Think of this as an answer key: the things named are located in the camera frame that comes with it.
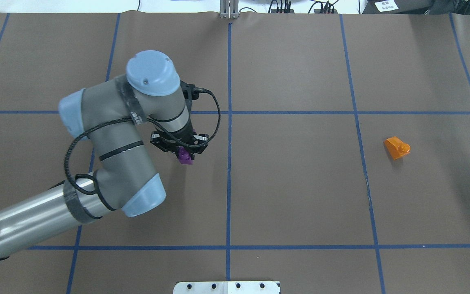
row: purple object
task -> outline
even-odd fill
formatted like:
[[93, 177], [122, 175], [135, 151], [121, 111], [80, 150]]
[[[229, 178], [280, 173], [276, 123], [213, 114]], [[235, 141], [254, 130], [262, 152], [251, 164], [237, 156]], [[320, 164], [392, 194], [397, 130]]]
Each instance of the purple object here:
[[191, 158], [190, 153], [184, 147], [179, 147], [177, 158], [181, 164], [193, 164], [193, 159]]

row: white bracket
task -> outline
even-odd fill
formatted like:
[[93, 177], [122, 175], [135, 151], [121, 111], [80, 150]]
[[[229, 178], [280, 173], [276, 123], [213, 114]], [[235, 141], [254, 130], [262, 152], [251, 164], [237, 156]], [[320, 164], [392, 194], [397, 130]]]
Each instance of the white bracket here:
[[173, 294], [280, 294], [275, 281], [180, 282]]
[[239, 0], [220, 0], [220, 18], [239, 18]]

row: light blue cap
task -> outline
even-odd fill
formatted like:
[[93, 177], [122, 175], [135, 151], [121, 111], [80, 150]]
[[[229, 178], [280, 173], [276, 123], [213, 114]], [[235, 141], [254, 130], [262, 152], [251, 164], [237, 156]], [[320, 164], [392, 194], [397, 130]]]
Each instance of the light blue cap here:
[[166, 199], [161, 177], [156, 174], [121, 208], [126, 216], [144, 214], [160, 205]]
[[177, 91], [181, 78], [171, 59], [162, 52], [147, 50], [137, 53], [126, 65], [130, 85], [151, 96], [166, 96]]
[[72, 93], [67, 97], [64, 97], [59, 101], [59, 116], [69, 133], [76, 138], [84, 132], [82, 125], [82, 113], [81, 113], [81, 102], [82, 92], [84, 89], [80, 89], [76, 93]]

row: white label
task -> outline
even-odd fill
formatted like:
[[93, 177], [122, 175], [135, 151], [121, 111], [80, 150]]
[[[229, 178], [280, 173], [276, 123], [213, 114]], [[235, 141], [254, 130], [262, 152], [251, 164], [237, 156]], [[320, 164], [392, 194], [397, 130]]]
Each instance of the white label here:
[[375, 5], [377, 6], [378, 11], [380, 11], [380, 12], [393, 11], [393, 10], [398, 9], [398, 6], [397, 6], [397, 4], [395, 3], [394, 0], [375, 2]]

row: orange toy piece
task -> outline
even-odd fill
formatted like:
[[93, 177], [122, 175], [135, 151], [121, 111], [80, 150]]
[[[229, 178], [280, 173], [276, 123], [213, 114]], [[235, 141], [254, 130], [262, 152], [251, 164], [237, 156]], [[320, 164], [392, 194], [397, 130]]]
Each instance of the orange toy piece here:
[[392, 136], [384, 141], [384, 145], [386, 145], [389, 154], [394, 160], [406, 156], [411, 150], [411, 146], [407, 143], [403, 143], [397, 136]]

